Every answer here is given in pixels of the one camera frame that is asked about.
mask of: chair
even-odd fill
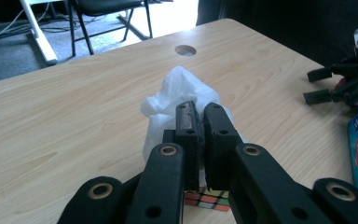
[[[150,34],[149,37],[144,37],[144,39],[153,38],[148,0],[144,0],[144,1],[143,0],[69,0],[68,11],[69,11],[69,22],[70,22],[70,29],[71,29],[72,55],[74,57],[76,56],[75,42],[83,39],[86,40],[87,47],[89,48],[89,54],[91,55],[94,54],[94,50],[92,49],[92,45],[90,43],[90,38],[96,35],[102,35],[125,28],[126,32],[123,38],[123,41],[125,41],[127,38],[127,33],[131,28],[131,17],[132,17],[133,10],[137,7],[143,7],[143,6],[145,6],[147,23],[148,23],[149,34]],[[84,35],[84,37],[78,39],[75,39],[74,18],[73,18],[72,8],[74,8],[76,11]],[[93,35],[88,34],[82,15],[98,17],[98,16],[117,13],[125,10],[129,10],[130,15],[126,20],[120,18],[121,23],[123,23],[122,26]]]

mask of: white cable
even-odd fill
[[[37,20],[37,21],[41,21],[43,19],[43,17],[46,15],[47,11],[48,11],[48,6],[49,6],[50,3],[47,4],[46,6],[46,10],[45,12],[42,14],[42,16]],[[14,18],[14,20],[5,28],[3,29],[1,32],[0,32],[0,35],[3,34],[11,25],[13,25],[13,23],[19,18],[19,16],[22,14],[22,12],[24,12],[24,9],[16,16],[16,18]]]

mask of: rubik's cube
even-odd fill
[[[228,211],[228,191],[207,190],[200,188],[199,191],[188,190],[185,192],[185,204],[219,211]]]

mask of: floor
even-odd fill
[[[151,4],[150,13],[153,36],[159,37],[195,27],[197,7],[198,0],[173,0],[173,2],[167,1]],[[59,15],[59,17],[64,17],[64,20],[45,22],[46,25],[41,25],[49,44],[58,57],[58,63],[66,63],[90,56],[85,41],[79,41],[76,42],[76,56],[72,57],[69,31],[63,31],[68,28],[69,24],[64,15]],[[88,24],[88,29],[90,33],[93,33],[104,30],[106,26],[110,28],[112,24],[117,24],[117,15],[100,17],[95,21],[92,18],[85,18],[85,21],[92,21]],[[144,8],[136,9],[131,23],[142,33],[148,35]],[[0,31],[8,26],[8,24],[9,22],[0,23]],[[28,25],[27,20],[16,21],[14,26],[24,24]],[[81,35],[81,30],[77,29],[76,36],[79,35]],[[136,35],[129,32],[127,40],[122,42],[123,35],[124,30],[119,30],[93,37],[91,43],[95,53],[105,52],[141,41]],[[50,65],[44,61],[43,55],[30,32],[0,39],[0,80],[33,72],[48,66]]]

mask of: table surface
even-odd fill
[[[194,56],[175,52],[179,45]],[[344,104],[308,106],[302,93],[321,67],[231,20],[146,40],[0,81],[0,223],[56,223],[78,188],[107,175],[127,181],[145,168],[146,96],[175,66],[214,88],[234,125],[266,148],[297,182],[349,182]],[[186,206],[184,223],[233,223],[231,212]]]

